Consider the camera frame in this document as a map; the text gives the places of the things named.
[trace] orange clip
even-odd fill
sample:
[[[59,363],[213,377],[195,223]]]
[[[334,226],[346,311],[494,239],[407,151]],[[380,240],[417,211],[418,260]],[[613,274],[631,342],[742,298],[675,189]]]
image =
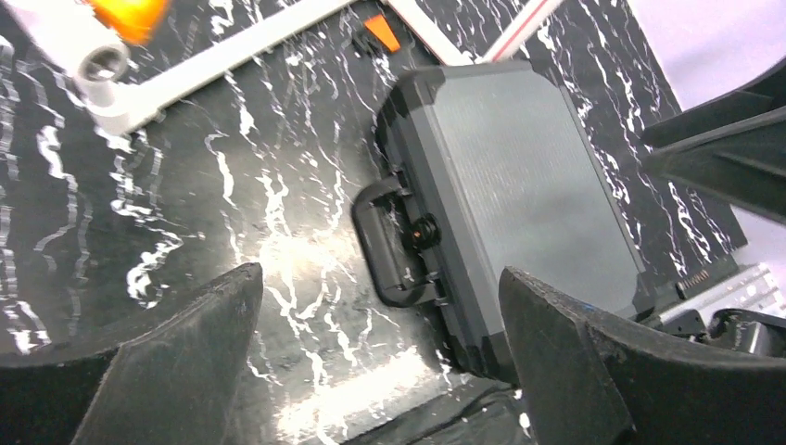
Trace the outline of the orange clip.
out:
[[[87,0],[95,16],[131,45],[144,45],[164,18],[170,0]]]
[[[377,40],[382,42],[382,45],[391,53],[395,53],[401,49],[399,39],[396,38],[396,34],[390,29],[390,25],[382,14],[371,17],[366,20],[363,25],[365,25],[366,29],[369,30]]]

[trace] case handle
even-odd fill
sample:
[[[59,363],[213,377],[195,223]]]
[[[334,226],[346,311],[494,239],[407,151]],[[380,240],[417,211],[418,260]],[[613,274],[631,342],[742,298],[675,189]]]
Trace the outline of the case handle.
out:
[[[374,289],[383,303],[394,308],[411,307],[425,293],[425,286],[408,289],[402,283],[379,207],[375,205],[382,199],[392,201],[403,191],[399,178],[392,174],[362,189],[352,203],[352,222],[374,281]]]

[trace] black marble surface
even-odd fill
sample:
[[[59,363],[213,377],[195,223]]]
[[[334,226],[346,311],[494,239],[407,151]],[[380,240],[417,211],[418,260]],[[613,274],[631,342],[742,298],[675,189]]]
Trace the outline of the black marble surface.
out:
[[[133,51],[141,82],[283,2],[175,1]],[[521,5],[424,2],[481,54]],[[266,295],[233,443],[338,443],[471,380],[451,370],[428,309],[374,295],[349,220],[376,176],[374,112],[396,76],[434,63],[415,42],[359,57],[361,2],[169,108],[133,138],[97,131],[68,82],[0,20],[0,351],[35,353],[155,305],[245,261]],[[526,45],[557,69],[652,277],[744,244],[729,207],[647,178],[636,132],[678,112],[624,2],[565,2]]]

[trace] red and white rod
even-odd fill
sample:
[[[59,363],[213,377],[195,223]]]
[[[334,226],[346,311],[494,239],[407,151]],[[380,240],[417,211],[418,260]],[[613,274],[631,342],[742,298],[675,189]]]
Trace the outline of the red and white rod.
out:
[[[564,0],[529,0],[478,63],[511,58]]]

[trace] white wall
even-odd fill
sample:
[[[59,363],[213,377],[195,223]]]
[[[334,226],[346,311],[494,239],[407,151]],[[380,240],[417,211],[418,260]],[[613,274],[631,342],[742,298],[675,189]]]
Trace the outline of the white wall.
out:
[[[629,3],[683,109],[748,83],[786,55],[784,0]],[[786,226],[734,213],[748,236],[737,262],[765,262],[786,286]]]

